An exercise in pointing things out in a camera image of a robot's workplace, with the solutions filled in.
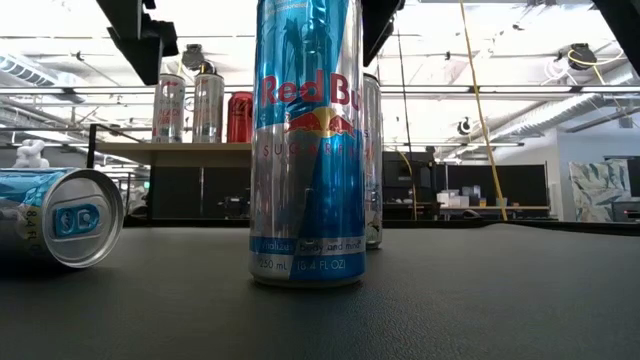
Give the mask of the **silver ceiling air duct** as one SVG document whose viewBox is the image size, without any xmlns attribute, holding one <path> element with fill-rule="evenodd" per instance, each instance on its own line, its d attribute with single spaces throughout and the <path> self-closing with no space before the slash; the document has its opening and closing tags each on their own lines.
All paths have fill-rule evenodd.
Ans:
<svg viewBox="0 0 640 360">
<path fill-rule="evenodd" d="M 489 139 L 493 141 L 512 134 L 524 134 L 530 130 L 545 130 L 573 117 L 596 110 L 605 103 L 606 100 L 602 95 L 593 93 L 573 96 L 562 101 L 546 102 L 492 130 Z"/>
<path fill-rule="evenodd" d="M 72 88 L 85 84 L 75 74 L 53 70 L 22 55 L 0 51 L 0 87 L 63 87 L 63 94 L 55 97 L 80 104 L 86 101 L 86 97 L 75 94 Z"/>
</svg>

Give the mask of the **silver can with red print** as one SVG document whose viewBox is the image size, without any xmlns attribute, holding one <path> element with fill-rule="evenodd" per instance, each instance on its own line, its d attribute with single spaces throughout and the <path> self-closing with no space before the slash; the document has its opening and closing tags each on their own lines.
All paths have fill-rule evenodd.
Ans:
<svg viewBox="0 0 640 360">
<path fill-rule="evenodd" d="M 185 80 L 161 73 L 155 88 L 152 142 L 181 143 L 184 128 Z"/>
</svg>

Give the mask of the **black aluminium table frame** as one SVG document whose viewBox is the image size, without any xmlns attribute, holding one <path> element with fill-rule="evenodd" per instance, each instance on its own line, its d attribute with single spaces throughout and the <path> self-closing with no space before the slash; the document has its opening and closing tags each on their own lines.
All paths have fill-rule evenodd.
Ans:
<svg viewBox="0 0 640 360">
<path fill-rule="evenodd" d="M 581 223 L 538 220 L 384 220 L 384 229 L 472 229 L 490 225 L 515 225 L 545 230 L 640 237 L 640 223 Z M 202 227 L 248 228 L 247 219 L 160 219 L 146 220 L 126 217 L 125 228 L 136 227 Z"/>
</svg>

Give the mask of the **black table mat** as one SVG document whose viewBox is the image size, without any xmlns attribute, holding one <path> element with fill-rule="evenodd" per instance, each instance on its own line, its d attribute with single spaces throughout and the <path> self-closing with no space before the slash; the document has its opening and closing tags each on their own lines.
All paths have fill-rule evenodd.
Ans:
<svg viewBox="0 0 640 360">
<path fill-rule="evenodd" d="M 0 265 L 0 360 L 640 360 L 640 235 L 396 229 L 355 285 L 254 283 L 244 229 L 137 228 Z"/>
</svg>

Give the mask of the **dark blue can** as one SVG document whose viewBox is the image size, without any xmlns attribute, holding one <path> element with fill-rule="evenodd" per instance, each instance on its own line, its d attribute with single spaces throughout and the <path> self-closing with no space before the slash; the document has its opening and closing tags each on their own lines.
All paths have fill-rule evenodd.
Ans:
<svg viewBox="0 0 640 360">
<path fill-rule="evenodd" d="M 120 191 L 102 172 L 0 169 L 0 264 L 91 267 L 115 247 L 124 217 Z"/>
</svg>

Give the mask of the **leaf pattern panel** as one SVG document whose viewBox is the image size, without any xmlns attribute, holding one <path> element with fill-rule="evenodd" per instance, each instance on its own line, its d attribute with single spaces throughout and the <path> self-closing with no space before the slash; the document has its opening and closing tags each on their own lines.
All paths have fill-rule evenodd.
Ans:
<svg viewBox="0 0 640 360">
<path fill-rule="evenodd" d="M 632 197 L 628 162 L 624 159 L 570 162 L 569 179 L 578 222 L 612 222 L 612 204 Z"/>
</svg>

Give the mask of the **red beverage can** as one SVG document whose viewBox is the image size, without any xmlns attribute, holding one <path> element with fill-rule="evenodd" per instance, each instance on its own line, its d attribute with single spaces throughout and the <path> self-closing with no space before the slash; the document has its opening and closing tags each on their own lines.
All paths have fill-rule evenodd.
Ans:
<svg viewBox="0 0 640 360">
<path fill-rule="evenodd" d="M 250 143 L 253 130 L 253 93 L 234 92 L 228 102 L 227 142 Z"/>
</svg>

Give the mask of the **Red Bull sugarfree can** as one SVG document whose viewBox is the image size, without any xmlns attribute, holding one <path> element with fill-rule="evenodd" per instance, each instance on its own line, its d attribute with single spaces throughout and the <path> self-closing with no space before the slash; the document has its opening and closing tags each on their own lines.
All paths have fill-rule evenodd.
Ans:
<svg viewBox="0 0 640 360">
<path fill-rule="evenodd" d="M 259 0 L 249 270 L 333 287 L 366 269 L 361 0 Z"/>
</svg>

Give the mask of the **wooden background desk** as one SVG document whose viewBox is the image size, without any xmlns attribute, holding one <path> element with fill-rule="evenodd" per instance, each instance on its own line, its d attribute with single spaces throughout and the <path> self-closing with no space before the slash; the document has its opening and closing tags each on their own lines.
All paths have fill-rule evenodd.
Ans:
<svg viewBox="0 0 640 360">
<path fill-rule="evenodd" d="M 400 206 L 405 208 L 413 208 L 414 204 L 411 203 L 392 203 L 385 202 L 385 206 Z M 432 204 L 428 202 L 418 202 L 415 204 L 417 209 L 432 208 Z M 462 211 L 462 210 L 481 210 L 481 211 L 500 211 L 502 208 L 499 206 L 467 206 L 467 207 L 452 207 L 437 205 L 436 209 L 441 211 Z M 550 206 L 506 206 L 506 211 L 550 211 Z"/>
</svg>

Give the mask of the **white robot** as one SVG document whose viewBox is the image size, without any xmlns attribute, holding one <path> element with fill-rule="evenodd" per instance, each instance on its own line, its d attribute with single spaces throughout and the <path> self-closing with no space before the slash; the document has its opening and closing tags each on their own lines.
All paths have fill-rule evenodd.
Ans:
<svg viewBox="0 0 640 360">
<path fill-rule="evenodd" d="M 43 140 L 24 140 L 16 150 L 16 161 L 13 168 L 49 168 L 49 161 L 42 157 L 44 148 L 45 142 Z"/>
</svg>

